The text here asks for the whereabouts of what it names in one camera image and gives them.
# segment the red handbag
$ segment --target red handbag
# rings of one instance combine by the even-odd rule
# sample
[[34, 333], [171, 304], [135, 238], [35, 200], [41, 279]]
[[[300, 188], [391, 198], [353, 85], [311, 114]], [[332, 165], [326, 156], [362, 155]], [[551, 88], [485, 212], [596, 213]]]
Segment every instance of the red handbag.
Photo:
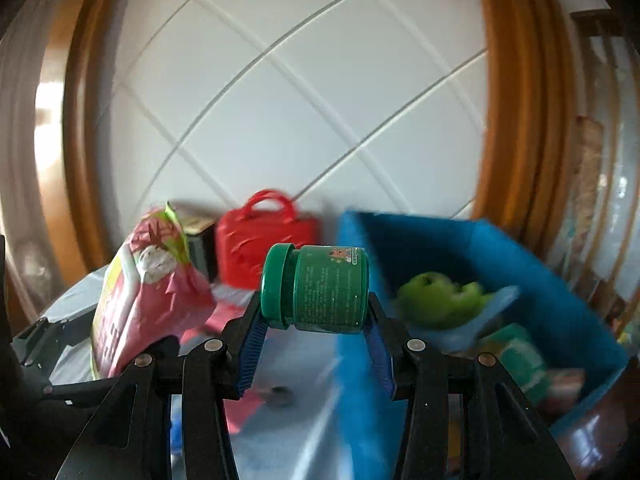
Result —
[[[254, 206], [264, 200], [275, 200], [282, 208], [255, 210]], [[299, 215], [287, 196], [274, 189], [259, 191], [218, 223], [216, 252], [220, 280], [237, 288], [257, 290], [262, 266], [273, 244], [286, 242], [297, 248], [316, 245], [319, 232], [318, 220]]]

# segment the green plush toy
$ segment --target green plush toy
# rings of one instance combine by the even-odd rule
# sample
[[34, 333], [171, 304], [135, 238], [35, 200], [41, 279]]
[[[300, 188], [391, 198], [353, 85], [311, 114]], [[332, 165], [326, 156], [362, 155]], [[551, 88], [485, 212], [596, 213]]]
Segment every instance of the green plush toy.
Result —
[[491, 296], [478, 282], [459, 286], [444, 274], [425, 272], [400, 287], [397, 302], [407, 321], [446, 330], [475, 318]]

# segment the pink snack bag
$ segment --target pink snack bag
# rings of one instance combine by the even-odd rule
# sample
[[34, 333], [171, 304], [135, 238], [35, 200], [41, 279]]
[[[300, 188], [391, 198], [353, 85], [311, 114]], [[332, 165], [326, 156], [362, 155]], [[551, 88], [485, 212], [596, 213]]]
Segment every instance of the pink snack bag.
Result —
[[216, 307], [167, 206], [147, 214], [109, 265], [91, 332], [92, 375], [113, 377], [149, 345], [203, 325]]

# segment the blue fabric bin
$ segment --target blue fabric bin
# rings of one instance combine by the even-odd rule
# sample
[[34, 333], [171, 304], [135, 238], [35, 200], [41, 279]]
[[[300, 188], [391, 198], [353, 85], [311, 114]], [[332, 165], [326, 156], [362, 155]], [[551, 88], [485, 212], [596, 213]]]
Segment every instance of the blue fabric bin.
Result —
[[[627, 355], [600, 319], [532, 253], [485, 221], [345, 212], [338, 244], [369, 255], [370, 290], [396, 316], [396, 291], [416, 274], [434, 270], [454, 282], [478, 281], [493, 292], [517, 285], [520, 297], [505, 313], [530, 333], [551, 368], [584, 368], [582, 397], [550, 428], [559, 436], [610, 389]], [[405, 402], [390, 402], [370, 370], [364, 338], [341, 336], [338, 380], [340, 428], [351, 446], [355, 478], [390, 478], [396, 461]]]

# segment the green container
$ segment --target green container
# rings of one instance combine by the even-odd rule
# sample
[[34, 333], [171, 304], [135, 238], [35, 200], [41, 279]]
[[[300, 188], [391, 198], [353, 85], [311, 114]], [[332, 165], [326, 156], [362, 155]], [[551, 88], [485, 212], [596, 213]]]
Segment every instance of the green container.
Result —
[[356, 247], [275, 244], [262, 271], [260, 304], [268, 325], [357, 333], [367, 315], [369, 261]]

